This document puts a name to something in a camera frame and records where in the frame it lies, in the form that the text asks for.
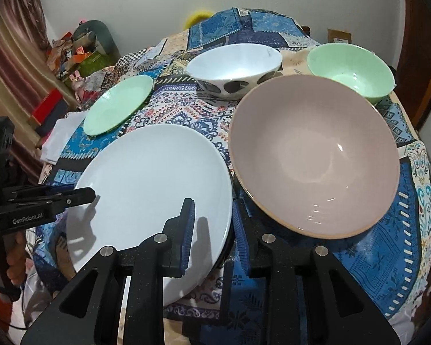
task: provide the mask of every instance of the white plate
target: white plate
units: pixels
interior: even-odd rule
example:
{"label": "white plate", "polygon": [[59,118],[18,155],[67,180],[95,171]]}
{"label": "white plate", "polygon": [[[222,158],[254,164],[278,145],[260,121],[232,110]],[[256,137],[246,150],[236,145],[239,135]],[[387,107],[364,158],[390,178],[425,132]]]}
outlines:
{"label": "white plate", "polygon": [[[231,222],[232,185],[214,145],[188,127],[157,124],[117,139],[89,164],[77,188],[91,187],[91,205],[69,209],[67,240],[79,271],[105,245],[132,248],[178,216],[185,198],[195,200],[190,262],[181,279],[163,279],[163,304],[201,284],[213,268]],[[125,288],[125,307],[129,280]]]}

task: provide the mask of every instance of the finger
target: finger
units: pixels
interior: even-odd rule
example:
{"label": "finger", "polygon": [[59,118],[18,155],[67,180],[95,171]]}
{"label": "finger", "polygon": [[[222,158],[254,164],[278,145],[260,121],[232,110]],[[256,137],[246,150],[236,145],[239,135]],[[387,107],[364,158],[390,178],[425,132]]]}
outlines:
{"label": "finger", "polygon": [[16,242],[18,245],[26,244],[26,236],[24,235],[24,232],[22,231],[16,232]]}
{"label": "finger", "polygon": [[24,279],[26,278],[26,272],[22,272],[17,278],[12,279],[11,282],[13,285],[21,285],[24,282]]}
{"label": "finger", "polygon": [[7,269],[6,275],[10,279],[16,279],[18,278],[23,272],[26,271],[26,260],[25,258],[22,258],[18,261],[14,266],[11,266]]}
{"label": "finger", "polygon": [[10,266],[15,265],[26,254],[25,244],[16,244],[14,247],[8,251],[6,256],[6,261]]}

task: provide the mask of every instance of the white bowl with dark pattern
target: white bowl with dark pattern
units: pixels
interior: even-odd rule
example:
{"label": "white bowl with dark pattern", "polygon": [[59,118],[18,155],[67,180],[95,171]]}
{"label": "white bowl with dark pattern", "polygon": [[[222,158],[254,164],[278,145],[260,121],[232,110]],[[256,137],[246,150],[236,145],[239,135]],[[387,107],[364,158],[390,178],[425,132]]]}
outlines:
{"label": "white bowl with dark pattern", "polygon": [[283,56],[269,46],[240,43],[214,48],[192,59],[186,73],[207,93],[240,100],[258,84],[272,78]]}

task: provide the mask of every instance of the metal screw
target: metal screw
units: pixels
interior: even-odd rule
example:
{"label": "metal screw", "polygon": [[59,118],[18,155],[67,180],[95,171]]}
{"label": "metal screw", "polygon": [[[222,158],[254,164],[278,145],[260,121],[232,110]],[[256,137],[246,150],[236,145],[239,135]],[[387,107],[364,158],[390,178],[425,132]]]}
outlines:
{"label": "metal screw", "polygon": [[316,246],[316,249],[314,251],[317,255],[320,255],[321,257],[324,257],[329,254],[329,249],[322,245]]}
{"label": "metal screw", "polygon": [[111,246],[104,246],[100,251],[102,257],[108,257],[113,253],[113,248]]}
{"label": "metal screw", "polygon": [[155,237],[153,238],[153,241],[157,242],[157,243],[162,243],[165,242],[168,239],[168,236],[165,234],[157,234],[155,235]]}
{"label": "metal screw", "polygon": [[264,234],[262,235],[262,240],[269,244],[271,242],[275,242],[276,237],[272,234]]}

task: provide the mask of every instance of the table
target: table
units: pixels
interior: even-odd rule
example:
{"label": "table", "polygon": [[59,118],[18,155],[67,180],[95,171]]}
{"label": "table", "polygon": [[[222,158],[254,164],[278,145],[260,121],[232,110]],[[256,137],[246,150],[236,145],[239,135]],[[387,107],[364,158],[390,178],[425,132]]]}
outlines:
{"label": "table", "polygon": [[[157,46],[122,57],[115,66],[87,79],[84,108],[120,80],[146,74],[155,79],[150,98],[123,125],[96,138],[81,125],[55,166],[45,165],[41,181],[75,183],[97,153],[123,134],[149,124],[173,123],[206,136],[231,168],[228,129],[237,101],[209,96],[185,74],[185,66],[205,50],[231,43],[263,43],[282,51],[282,73],[307,73],[308,49],[318,43],[306,36],[292,18],[260,9],[232,8],[189,30],[163,39]],[[271,233],[295,246],[324,244],[350,271],[391,324],[411,316],[421,303],[431,264],[431,181],[424,144],[418,140],[396,95],[377,106],[398,145],[400,181],[385,216],[361,235],[319,241],[296,234],[256,209]],[[65,242],[65,214],[37,227],[33,259],[48,290],[61,290],[74,275]],[[256,344],[261,331],[265,280],[249,279],[239,262],[236,243],[228,256],[186,297],[164,309],[166,341],[203,344]]]}

